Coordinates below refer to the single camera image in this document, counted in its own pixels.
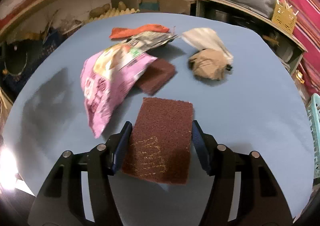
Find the maroon scouring pad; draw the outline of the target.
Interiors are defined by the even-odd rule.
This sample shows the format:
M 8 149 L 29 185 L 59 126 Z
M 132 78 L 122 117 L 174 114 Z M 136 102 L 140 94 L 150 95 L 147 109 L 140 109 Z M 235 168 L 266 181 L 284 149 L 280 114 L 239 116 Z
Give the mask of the maroon scouring pad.
M 193 113 L 190 102 L 145 97 L 122 171 L 155 183 L 185 184 L 190 165 Z
M 176 74 L 175 66 L 157 58 L 137 80 L 135 86 L 148 95 L 154 95 Z

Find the pink snack bag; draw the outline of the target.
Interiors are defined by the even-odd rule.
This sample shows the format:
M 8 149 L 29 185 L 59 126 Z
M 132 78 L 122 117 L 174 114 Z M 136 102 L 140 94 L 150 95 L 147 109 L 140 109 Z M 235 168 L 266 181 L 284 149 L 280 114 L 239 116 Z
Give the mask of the pink snack bag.
M 85 60 L 80 83 L 95 138 L 101 136 L 114 110 L 156 59 L 140 48 L 118 43 Z

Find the brown paper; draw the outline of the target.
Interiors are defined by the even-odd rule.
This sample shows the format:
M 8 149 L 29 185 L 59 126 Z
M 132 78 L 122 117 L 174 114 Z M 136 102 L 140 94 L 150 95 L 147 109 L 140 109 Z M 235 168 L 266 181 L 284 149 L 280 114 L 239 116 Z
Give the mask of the brown paper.
M 221 50 L 205 49 L 188 59 L 189 68 L 197 78 L 220 81 L 232 70 L 225 53 Z

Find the white plastic bag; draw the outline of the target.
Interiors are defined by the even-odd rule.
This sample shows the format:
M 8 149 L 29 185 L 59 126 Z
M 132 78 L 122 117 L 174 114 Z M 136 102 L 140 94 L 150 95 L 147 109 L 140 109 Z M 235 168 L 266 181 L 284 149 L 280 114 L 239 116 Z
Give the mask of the white plastic bag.
M 229 65 L 233 63 L 233 55 L 225 47 L 222 40 L 217 33 L 211 28 L 193 28 L 181 34 L 181 38 L 190 46 L 198 49 L 199 51 L 205 49 L 212 49 L 222 51 Z

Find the orange plastic wrapper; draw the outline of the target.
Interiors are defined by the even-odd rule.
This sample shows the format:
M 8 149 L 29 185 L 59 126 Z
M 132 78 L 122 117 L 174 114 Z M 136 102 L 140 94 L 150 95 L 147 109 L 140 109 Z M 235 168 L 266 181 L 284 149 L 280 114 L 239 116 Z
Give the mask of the orange plastic wrapper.
M 152 32 L 161 32 L 168 33 L 170 28 L 167 28 L 163 25 L 159 24 L 146 24 L 140 26 L 138 28 L 122 28 L 115 27 L 112 29 L 111 34 L 109 36 L 110 39 L 124 39 L 128 37 L 132 37 L 134 35 L 140 34 L 142 32 L 152 31 Z

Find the printed black white snack bag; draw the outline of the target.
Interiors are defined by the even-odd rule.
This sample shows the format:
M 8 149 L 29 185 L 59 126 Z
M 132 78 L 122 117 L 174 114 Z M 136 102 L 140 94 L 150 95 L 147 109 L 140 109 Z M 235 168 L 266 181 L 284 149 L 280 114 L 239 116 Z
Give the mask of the printed black white snack bag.
M 136 48 L 138 50 L 146 52 L 157 47 L 165 46 L 177 37 L 178 35 L 171 32 L 163 33 L 155 31 L 145 31 L 129 37 L 124 41 L 124 43 L 128 44 L 132 48 Z

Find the light blue laundry basket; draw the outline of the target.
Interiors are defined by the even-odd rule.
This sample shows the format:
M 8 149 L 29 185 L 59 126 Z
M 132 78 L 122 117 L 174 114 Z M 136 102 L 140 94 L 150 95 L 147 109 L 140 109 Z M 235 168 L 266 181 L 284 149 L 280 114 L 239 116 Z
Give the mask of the light blue laundry basket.
M 307 115 L 309 118 L 311 134 L 313 138 L 313 149 L 314 149 L 314 179 L 319 178 L 319 143 L 320 143 L 320 124 L 319 124 L 319 106 L 320 96 L 314 93 L 310 99 L 310 102 L 306 108 Z

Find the grey wooden shelf unit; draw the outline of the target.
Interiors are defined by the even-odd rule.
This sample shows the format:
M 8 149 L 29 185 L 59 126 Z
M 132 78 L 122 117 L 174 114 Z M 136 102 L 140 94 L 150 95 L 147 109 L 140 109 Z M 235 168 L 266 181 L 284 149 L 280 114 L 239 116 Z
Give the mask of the grey wooden shelf unit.
M 227 0 L 197 0 L 196 16 L 241 26 L 257 33 L 293 76 L 307 52 L 292 34 L 278 27 L 270 19 Z

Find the yellow perforated holder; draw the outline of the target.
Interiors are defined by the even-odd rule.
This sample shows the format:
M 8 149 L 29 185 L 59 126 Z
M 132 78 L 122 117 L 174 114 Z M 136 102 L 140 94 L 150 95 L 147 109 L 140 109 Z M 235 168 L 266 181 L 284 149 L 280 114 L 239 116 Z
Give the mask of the yellow perforated holder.
M 298 13 L 299 10 L 294 11 L 292 5 L 289 5 L 286 0 L 276 0 L 271 21 L 292 35 L 296 26 Z

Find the yellow egg tray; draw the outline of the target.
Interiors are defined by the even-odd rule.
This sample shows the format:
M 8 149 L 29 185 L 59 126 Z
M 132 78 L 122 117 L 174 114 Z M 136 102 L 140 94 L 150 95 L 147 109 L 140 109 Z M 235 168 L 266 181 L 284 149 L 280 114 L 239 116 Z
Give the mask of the yellow egg tray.
M 89 19 L 86 19 L 82 22 L 83 25 L 85 24 L 88 24 L 90 22 L 93 22 L 93 21 L 97 21 L 97 20 L 101 20 L 101 19 L 107 19 L 107 18 L 112 18 L 112 17 L 117 17 L 117 16 L 120 16 L 120 15 L 127 15 L 127 14 L 135 14 L 135 13 L 139 13 L 140 10 L 139 9 L 125 9 L 125 10 L 119 10 L 119 9 L 109 9 L 106 13 L 100 15 L 99 17 L 91 17 Z

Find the striped pink curtain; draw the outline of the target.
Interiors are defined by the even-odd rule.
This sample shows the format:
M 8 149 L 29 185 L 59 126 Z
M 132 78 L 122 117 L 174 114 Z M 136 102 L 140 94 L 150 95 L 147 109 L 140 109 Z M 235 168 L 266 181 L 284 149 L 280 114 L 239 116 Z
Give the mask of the striped pink curtain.
M 319 0 L 286 1 L 298 12 L 293 35 L 308 50 L 298 69 L 303 73 L 308 93 L 319 94 Z

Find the cardboard box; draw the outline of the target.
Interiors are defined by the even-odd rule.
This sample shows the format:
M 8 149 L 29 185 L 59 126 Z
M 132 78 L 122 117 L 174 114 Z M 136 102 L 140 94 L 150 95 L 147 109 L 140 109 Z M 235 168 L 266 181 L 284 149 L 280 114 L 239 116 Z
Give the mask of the cardboard box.
M 141 12 L 196 15 L 197 0 L 139 0 Z

